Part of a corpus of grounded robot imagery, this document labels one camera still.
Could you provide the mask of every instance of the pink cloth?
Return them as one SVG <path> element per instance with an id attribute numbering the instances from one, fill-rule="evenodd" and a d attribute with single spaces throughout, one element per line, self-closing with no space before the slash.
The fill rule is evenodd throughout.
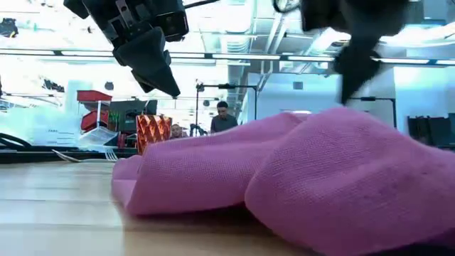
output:
<path id="1" fill-rule="evenodd" d="M 152 144 L 115 165 L 112 190 L 132 215 L 245 202 L 284 239 L 351 256 L 423 241 L 454 246 L 453 166 L 455 154 L 337 108 Z"/>

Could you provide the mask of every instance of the cable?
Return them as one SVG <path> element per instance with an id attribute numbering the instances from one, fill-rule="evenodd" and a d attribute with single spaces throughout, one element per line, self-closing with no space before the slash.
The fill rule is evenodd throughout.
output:
<path id="1" fill-rule="evenodd" d="M 27 149 L 30 148 L 31 145 L 24 141 L 23 139 L 19 139 L 17 137 L 0 133 L 0 143 L 5 145 L 9 149 Z"/>
<path id="2" fill-rule="evenodd" d="M 187 4 L 185 5 L 185 9 L 189 9 L 189 8 L 193 8 L 193 7 L 198 7 L 198 6 L 203 6 L 203 5 L 206 5 L 206 4 L 212 4 L 212 3 L 215 3 L 219 0 L 204 0 L 204 1 L 199 1 L 199 2 L 195 2 L 195 3 L 192 3 L 192 4 Z"/>
<path id="3" fill-rule="evenodd" d="M 150 100 L 147 100 L 144 105 L 144 109 L 142 110 L 142 114 L 147 114 L 147 107 L 149 106 Z"/>

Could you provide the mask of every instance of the ceiling light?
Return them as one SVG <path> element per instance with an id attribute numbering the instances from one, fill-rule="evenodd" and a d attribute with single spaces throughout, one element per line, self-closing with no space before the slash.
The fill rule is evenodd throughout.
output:
<path id="1" fill-rule="evenodd" d="M 455 65 L 455 60 L 438 60 L 437 65 Z"/>
<path id="2" fill-rule="evenodd" d="M 306 36 L 304 34 L 290 34 L 290 33 L 285 33 L 284 34 L 285 38 L 302 38 L 302 39 L 313 39 L 312 36 Z"/>
<path id="3" fill-rule="evenodd" d="M 10 54 L 10 55 L 54 55 L 54 52 L 51 50 L 9 50 L 9 49 L 0 49 L 0 54 Z"/>
<path id="4" fill-rule="evenodd" d="M 111 52 L 102 52 L 102 51 L 83 51 L 83 50 L 64 50 L 62 51 L 63 55 L 66 56 L 104 56 L 104 57 L 113 57 Z"/>
<path id="5" fill-rule="evenodd" d="M 204 53 L 169 53 L 171 58 L 204 58 Z"/>
<path id="6" fill-rule="evenodd" d="M 212 54 L 214 59 L 223 59 L 223 60 L 279 60 L 280 55 L 255 55 L 255 54 Z"/>
<path id="7" fill-rule="evenodd" d="M 314 61 L 314 62 L 332 62 L 335 60 L 333 57 L 321 57 L 321 56 L 288 56 L 288 60 L 293 61 Z"/>
<path id="8" fill-rule="evenodd" d="M 311 114 L 311 111 L 308 110 L 297 110 L 297 111 L 292 111 L 294 114 Z"/>
<path id="9" fill-rule="evenodd" d="M 429 60 L 416 60 L 416 59 L 394 59 L 394 58 L 373 58 L 373 60 L 378 60 L 382 63 L 390 64 L 427 64 Z"/>
<path id="10" fill-rule="evenodd" d="M 36 60 L 36 61 L 55 61 L 55 62 L 72 62 L 72 61 L 82 61 L 82 62 L 92 62 L 92 63 L 115 63 L 113 57 L 96 57 L 96 56 L 58 56 L 58 55 L 21 55 L 20 59 L 24 60 Z"/>

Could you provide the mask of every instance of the person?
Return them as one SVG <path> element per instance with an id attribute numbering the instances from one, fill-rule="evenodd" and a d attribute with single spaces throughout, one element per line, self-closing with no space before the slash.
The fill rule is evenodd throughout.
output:
<path id="1" fill-rule="evenodd" d="M 172 124 L 171 126 L 171 138 L 169 139 L 180 139 L 185 138 L 188 135 L 183 131 L 182 127 L 178 124 Z"/>
<path id="2" fill-rule="evenodd" d="M 0 97 L 3 95 L 3 92 L 1 91 L 1 77 L 0 77 Z"/>
<path id="3" fill-rule="evenodd" d="M 238 125 L 237 119 L 228 114 L 229 105 L 227 102 L 221 101 L 217 104 L 218 115 L 212 118 L 210 133 L 224 132 Z"/>

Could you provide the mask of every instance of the table surface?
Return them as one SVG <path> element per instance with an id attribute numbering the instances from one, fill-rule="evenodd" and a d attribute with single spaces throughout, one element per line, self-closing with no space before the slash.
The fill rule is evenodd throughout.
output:
<path id="1" fill-rule="evenodd" d="M 0 255 L 314 255 L 241 210 L 138 220 L 110 194 L 112 164 L 0 165 Z"/>

